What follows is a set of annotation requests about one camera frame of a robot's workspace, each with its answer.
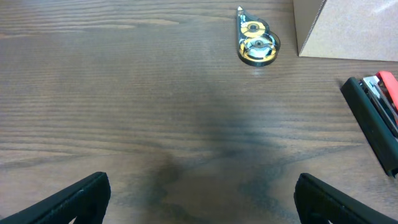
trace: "black object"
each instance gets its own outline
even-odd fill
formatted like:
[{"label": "black object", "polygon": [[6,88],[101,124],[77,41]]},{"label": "black object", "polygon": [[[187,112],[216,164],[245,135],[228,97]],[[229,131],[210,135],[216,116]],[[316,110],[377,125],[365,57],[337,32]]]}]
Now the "black object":
[{"label": "black object", "polygon": [[353,77],[341,87],[351,111],[387,175],[398,173],[398,141]]},{"label": "black object", "polygon": [[398,224],[310,174],[301,174],[294,202],[302,224]]},{"label": "black object", "polygon": [[111,197],[108,176],[96,172],[43,201],[3,220],[0,224],[100,224]]}]

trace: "correction tape reel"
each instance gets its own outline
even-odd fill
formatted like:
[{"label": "correction tape reel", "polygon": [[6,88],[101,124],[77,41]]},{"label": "correction tape reel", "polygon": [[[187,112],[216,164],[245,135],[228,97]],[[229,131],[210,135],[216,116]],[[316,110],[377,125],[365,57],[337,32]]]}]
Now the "correction tape reel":
[{"label": "correction tape reel", "polygon": [[246,64],[265,66],[272,63],[280,49],[280,40],[268,24],[238,7],[238,55]]}]

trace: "wood grain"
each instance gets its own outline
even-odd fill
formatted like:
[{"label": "wood grain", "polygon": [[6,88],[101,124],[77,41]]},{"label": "wood grain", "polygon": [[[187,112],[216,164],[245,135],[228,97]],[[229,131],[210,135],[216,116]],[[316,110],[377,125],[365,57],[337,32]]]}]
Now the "wood grain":
[{"label": "wood grain", "polygon": [[[298,58],[291,1],[0,4],[2,217],[104,171],[104,223],[299,223],[309,172],[398,219],[339,91],[398,63]],[[272,65],[238,59],[239,4],[280,37]]]}]

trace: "box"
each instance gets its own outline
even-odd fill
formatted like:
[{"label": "box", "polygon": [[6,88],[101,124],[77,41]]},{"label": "box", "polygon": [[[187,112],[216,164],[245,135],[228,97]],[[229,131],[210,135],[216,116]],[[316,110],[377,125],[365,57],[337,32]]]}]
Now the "box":
[{"label": "box", "polygon": [[398,61],[398,0],[293,0],[298,56]]}]

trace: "wooden surface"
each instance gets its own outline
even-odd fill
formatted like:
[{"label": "wooden surface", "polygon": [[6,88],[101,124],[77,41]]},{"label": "wooden surface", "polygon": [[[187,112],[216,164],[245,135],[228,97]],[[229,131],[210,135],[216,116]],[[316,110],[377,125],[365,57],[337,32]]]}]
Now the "wooden surface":
[{"label": "wooden surface", "polygon": [[[272,65],[238,59],[238,5],[280,37]],[[0,216],[104,171],[104,223],[299,223],[309,172],[398,219],[339,91],[398,63],[298,58],[291,0],[2,0],[0,18]]]}]

